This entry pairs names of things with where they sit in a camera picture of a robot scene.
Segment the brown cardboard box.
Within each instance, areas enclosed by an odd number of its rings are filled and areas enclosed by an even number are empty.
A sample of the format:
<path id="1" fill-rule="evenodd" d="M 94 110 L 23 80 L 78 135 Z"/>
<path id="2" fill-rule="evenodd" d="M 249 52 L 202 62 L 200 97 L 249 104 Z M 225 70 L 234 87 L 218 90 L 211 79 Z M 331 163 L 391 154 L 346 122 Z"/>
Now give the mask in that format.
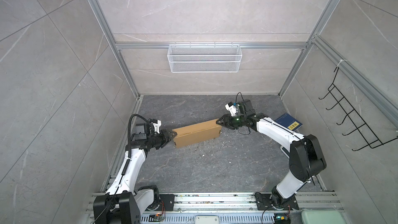
<path id="1" fill-rule="evenodd" d="M 214 119 L 174 129 L 173 131 L 177 133 L 177 136 L 174 138 L 176 148 L 218 138 L 220 136 L 222 126 L 216 124 L 216 121 L 217 120 Z"/>

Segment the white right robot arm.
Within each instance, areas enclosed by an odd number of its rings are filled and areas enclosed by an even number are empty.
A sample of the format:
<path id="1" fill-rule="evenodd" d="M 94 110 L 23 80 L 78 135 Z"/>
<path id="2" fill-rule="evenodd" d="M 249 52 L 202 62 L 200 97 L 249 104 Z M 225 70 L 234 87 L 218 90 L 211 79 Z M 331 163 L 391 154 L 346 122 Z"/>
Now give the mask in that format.
<path id="1" fill-rule="evenodd" d="M 326 169 L 327 164 L 318 139 L 313 135 L 302 135 L 286 128 L 262 113 L 252 109 L 249 100 L 225 105 L 227 114 L 216 121 L 216 124 L 237 130 L 248 127 L 265 134 L 289 154 L 289 172 L 284 179 L 272 189 L 273 205 L 282 205 L 292 199 L 313 176 Z"/>

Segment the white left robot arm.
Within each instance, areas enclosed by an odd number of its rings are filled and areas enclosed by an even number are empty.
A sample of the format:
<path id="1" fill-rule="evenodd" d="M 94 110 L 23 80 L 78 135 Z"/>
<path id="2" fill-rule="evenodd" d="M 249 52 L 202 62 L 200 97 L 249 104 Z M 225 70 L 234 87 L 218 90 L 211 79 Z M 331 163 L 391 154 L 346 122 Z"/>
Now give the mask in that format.
<path id="1" fill-rule="evenodd" d="M 140 224 L 146 210 L 156 210 L 160 204 L 155 185 L 135 190 L 136 181 L 149 151 L 164 148 L 177 133 L 160 129 L 161 121 L 139 124 L 138 133 L 127 133 L 124 160 L 115 181 L 93 203 L 94 224 Z"/>

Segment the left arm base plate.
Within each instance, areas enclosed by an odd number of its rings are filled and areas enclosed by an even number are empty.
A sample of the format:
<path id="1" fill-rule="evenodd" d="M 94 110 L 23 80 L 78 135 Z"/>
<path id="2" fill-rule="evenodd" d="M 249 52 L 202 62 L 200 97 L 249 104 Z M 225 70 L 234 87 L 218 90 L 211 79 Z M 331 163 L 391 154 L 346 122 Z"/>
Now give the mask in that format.
<path id="1" fill-rule="evenodd" d="M 174 194 L 160 194 L 158 200 L 147 208 L 149 211 L 173 211 L 175 205 Z"/>

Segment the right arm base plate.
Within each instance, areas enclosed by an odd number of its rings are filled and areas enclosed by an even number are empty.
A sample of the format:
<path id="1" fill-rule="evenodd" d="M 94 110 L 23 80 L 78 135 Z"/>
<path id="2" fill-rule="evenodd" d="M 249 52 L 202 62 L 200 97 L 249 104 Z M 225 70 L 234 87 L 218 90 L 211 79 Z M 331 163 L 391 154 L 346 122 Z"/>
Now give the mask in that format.
<path id="1" fill-rule="evenodd" d="M 254 194 L 255 203 L 257 205 L 257 209 L 260 211 L 264 211 L 266 209 L 271 210 L 299 210 L 299 205 L 297 203 L 295 194 L 290 198 L 284 199 L 279 196 L 278 193 L 271 194 L 262 194 L 260 192 L 256 192 Z"/>

